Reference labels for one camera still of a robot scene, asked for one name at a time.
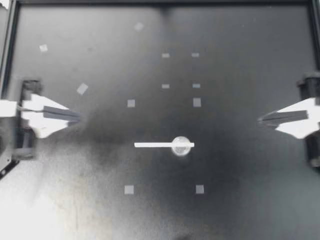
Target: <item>white tape marker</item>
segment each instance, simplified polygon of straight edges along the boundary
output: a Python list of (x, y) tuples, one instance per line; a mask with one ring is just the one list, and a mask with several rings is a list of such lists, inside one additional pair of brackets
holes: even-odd
[(169, 89), (170, 88), (170, 84), (162, 84), (161, 87), (163, 89)]
[(205, 194), (205, 186), (195, 185), (195, 194)]
[(40, 46), (39, 46), (39, 49), (40, 49), (40, 51), (41, 51), (42, 53), (48, 52), (48, 46), (47, 46), (47, 44), (40, 45)]
[(200, 85), (200, 83), (193, 83), (193, 84), (192, 84), (192, 87), (193, 87), (194, 89), (199, 89), (199, 88), (201, 88), (201, 85)]
[(199, 58), (199, 57), (200, 57), (200, 53), (198, 53), (198, 52), (193, 52), (193, 53), (191, 53), (191, 57), (193, 57), (193, 58)]
[(88, 89), (88, 85), (81, 83), (81, 85), (78, 87), (78, 89), (76, 90), (78, 92), (78, 94), (83, 95)]
[(135, 142), (136, 148), (193, 148), (194, 142)]
[(135, 194), (135, 186), (134, 185), (125, 185), (124, 186), (124, 194), (125, 195), (134, 195)]
[(170, 58), (170, 54), (169, 53), (162, 53), (162, 58), (163, 59), (168, 59), (168, 58)]

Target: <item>white stick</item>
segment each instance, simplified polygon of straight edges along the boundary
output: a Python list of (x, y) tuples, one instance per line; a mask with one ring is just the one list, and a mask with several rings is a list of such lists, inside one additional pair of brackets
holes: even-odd
[(194, 142), (135, 142), (136, 148), (193, 148)]

